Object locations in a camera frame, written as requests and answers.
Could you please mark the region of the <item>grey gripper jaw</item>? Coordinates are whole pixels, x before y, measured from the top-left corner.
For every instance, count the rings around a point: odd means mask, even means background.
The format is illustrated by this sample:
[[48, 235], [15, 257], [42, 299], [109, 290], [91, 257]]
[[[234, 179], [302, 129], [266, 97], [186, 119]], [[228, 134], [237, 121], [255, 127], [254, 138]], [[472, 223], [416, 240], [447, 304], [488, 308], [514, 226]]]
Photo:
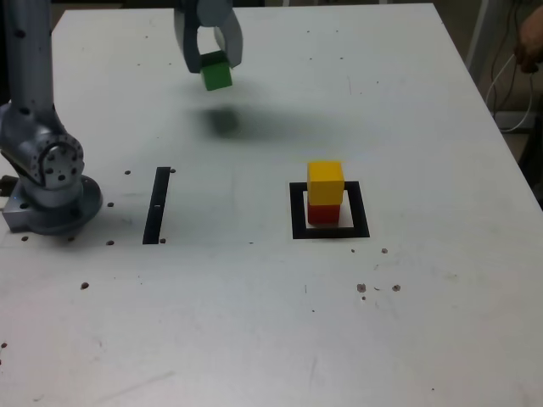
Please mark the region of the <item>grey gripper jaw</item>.
[[216, 43], [226, 55], [231, 68], [239, 66], [243, 57], [243, 33], [233, 9], [227, 0], [199, 0], [197, 15], [203, 27], [213, 28]]

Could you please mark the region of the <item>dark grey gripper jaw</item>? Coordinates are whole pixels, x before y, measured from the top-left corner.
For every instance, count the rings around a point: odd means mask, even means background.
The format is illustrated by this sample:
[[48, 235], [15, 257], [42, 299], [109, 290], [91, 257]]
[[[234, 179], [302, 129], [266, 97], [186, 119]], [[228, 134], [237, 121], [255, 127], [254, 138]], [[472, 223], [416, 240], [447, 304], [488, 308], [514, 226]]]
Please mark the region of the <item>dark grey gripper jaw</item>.
[[174, 7], [174, 30], [178, 47], [182, 52], [190, 73], [199, 74], [201, 71], [201, 55], [198, 47], [198, 29], [200, 27], [197, 15], [197, 1], [178, 0]]

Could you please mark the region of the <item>person's hand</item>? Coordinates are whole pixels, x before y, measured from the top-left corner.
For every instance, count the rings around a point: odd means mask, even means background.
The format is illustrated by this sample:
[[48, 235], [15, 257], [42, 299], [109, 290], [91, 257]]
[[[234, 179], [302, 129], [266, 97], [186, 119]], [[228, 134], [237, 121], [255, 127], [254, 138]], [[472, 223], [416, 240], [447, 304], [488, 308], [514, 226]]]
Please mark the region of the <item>person's hand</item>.
[[521, 24], [514, 50], [517, 64], [523, 73], [533, 74], [542, 63], [543, 7], [538, 7]]

